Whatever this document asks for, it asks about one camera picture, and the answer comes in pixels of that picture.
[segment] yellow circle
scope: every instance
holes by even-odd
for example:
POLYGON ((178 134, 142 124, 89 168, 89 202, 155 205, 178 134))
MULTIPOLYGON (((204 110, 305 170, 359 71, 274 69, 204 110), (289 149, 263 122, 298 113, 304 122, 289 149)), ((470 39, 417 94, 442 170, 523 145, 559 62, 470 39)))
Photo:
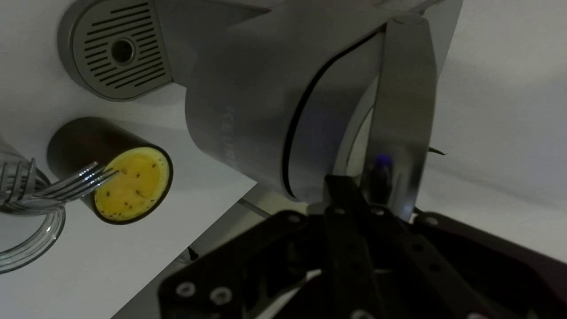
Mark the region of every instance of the yellow circle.
POLYGON ((119 173, 95 191, 96 211, 109 221, 132 221, 165 196, 171 184, 171 161, 153 147, 139 147, 109 163, 119 173))

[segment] white surface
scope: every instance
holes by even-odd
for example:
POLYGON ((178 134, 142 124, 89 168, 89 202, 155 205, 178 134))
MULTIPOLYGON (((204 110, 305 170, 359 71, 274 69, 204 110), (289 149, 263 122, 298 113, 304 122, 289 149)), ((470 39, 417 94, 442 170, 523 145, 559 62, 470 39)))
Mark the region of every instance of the white surface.
MULTIPOLYGON (((190 143, 180 87, 128 104, 79 88, 56 51, 68 3, 0 1, 2 136, 43 159, 54 129, 79 115, 155 124, 137 129, 173 152, 178 179, 164 207, 130 227, 105 225, 82 204, 72 204, 56 248, 0 276, 0 317, 111 317, 252 184, 190 143)), ((424 209, 460 216, 564 260, 566 16, 566 0, 465 0, 435 131, 435 145, 449 157, 431 161, 421 200, 424 209)))
POLYGON ((254 184, 196 149, 183 88, 114 104, 75 85, 56 48, 70 1, 0 1, 0 136, 47 166, 47 145, 61 124, 82 115, 123 118, 171 152, 176 179, 158 211, 126 227, 70 204, 59 243, 34 264, 0 274, 2 319, 112 317, 254 184))

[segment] white countertop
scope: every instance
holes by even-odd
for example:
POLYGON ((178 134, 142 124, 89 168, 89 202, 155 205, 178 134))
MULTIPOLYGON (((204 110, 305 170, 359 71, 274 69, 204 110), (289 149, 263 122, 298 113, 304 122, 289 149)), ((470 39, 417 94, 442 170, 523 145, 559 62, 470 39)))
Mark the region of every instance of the white countertop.
MULTIPOLYGON (((64 72, 56 48, 72 0, 0 1, 0 136, 45 165, 52 133, 80 115, 128 120, 164 145, 176 182, 160 211, 114 227, 80 202, 61 241, 0 274, 0 317, 107 319, 206 230, 252 180, 192 143, 183 88, 102 101, 64 72)), ((567 1, 465 0, 442 81, 421 193, 437 209, 567 260, 567 1)))

